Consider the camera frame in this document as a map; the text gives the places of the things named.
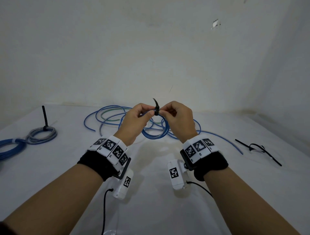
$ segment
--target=hand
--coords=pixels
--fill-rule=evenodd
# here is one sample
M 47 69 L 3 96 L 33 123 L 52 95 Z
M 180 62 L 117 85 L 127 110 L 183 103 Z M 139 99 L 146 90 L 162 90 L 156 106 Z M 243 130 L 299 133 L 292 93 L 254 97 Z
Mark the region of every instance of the hand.
M 153 109 L 155 109 L 154 106 L 142 103 L 137 104 L 127 112 L 121 127 L 114 136 L 122 140 L 126 146 L 132 145 L 137 136 L 146 126 L 147 122 L 154 116 Z
M 159 114 L 165 117 L 173 134 L 182 143 L 198 135 L 193 121 L 193 112 L 184 104 L 172 101 L 163 106 Z

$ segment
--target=white wall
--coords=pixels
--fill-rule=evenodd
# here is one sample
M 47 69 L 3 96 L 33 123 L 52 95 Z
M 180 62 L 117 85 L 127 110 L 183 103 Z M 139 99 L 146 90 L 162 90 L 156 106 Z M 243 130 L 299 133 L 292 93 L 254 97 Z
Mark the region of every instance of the white wall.
M 298 22 L 290 3 L 1 1 L 0 128 L 46 102 L 152 104 L 154 97 L 196 111 L 250 108 L 283 19 L 294 12 L 291 24 Z M 211 29 L 216 19 L 221 25 Z
M 257 101 L 256 109 L 287 137 L 294 135 L 310 147 L 310 2 L 279 63 L 274 79 Z

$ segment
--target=forearm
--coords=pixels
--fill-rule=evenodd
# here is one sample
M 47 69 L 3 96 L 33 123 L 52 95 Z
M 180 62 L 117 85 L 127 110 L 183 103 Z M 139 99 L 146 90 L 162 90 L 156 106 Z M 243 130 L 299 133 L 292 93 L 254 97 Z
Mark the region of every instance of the forearm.
M 299 234 L 229 167 L 204 180 L 233 235 Z
M 4 222 L 17 234 L 69 234 L 103 179 L 91 168 L 76 164 L 41 189 Z

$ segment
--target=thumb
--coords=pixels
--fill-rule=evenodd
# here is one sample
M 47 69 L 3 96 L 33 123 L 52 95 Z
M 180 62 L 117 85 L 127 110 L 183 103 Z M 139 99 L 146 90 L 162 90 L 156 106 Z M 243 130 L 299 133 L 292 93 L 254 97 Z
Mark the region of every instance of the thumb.
M 165 110 L 159 110 L 159 114 L 162 115 L 168 122 L 171 122 L 174 117 Z
M 147 112 L 145 115 L 143 115 L 143 116 L 141 117 L 141 119 L 142 119 L 143 121 L 145 121 L 145 123 L 147 123 L 147 122 L 151 119 L 151 117 L 154 116 L 154 114 L 155 114 L 154 110 L 151 110 L 151 111 Z

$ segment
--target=left hand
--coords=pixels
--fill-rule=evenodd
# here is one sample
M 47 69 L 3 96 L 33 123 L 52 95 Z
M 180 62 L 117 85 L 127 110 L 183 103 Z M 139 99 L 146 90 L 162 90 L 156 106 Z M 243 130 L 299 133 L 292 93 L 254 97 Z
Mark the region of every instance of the left hand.
M 154 116 L 153 109 L 155 109 L 154 106 L 142 103 L 137 104 L 127 112 L 119 130 L 114 136 L 122 140 L 126 146 L 132 145 L 147 122 Z

